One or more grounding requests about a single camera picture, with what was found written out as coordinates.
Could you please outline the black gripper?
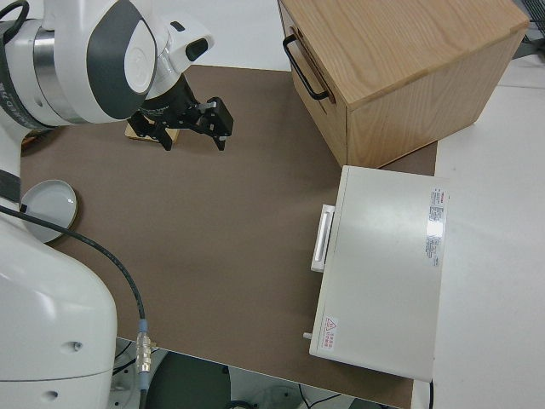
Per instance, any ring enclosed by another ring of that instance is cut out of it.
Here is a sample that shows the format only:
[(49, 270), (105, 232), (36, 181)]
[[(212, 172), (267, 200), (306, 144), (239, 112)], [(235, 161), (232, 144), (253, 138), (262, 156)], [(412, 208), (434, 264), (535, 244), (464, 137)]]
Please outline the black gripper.
[[(142, 114), (134, 113), (129, 118), (129, 126), (137, 139), (158, 142), (166, 151), (170, 151), (173, 142), (165, 126), (179, 129), (181, 122), (191, 118), (187, 112), (198, 104), (188, 82), (178, 80), (164, 94), (146, 99)], [(213, 139), (219, 150), (224, 150), (227, 138), (232, 135), (233, 117), (223, 100), (220, 97), (210, 98), (199, 106), (199, 111), (202, 113), (199, 120), (201, 130)]]

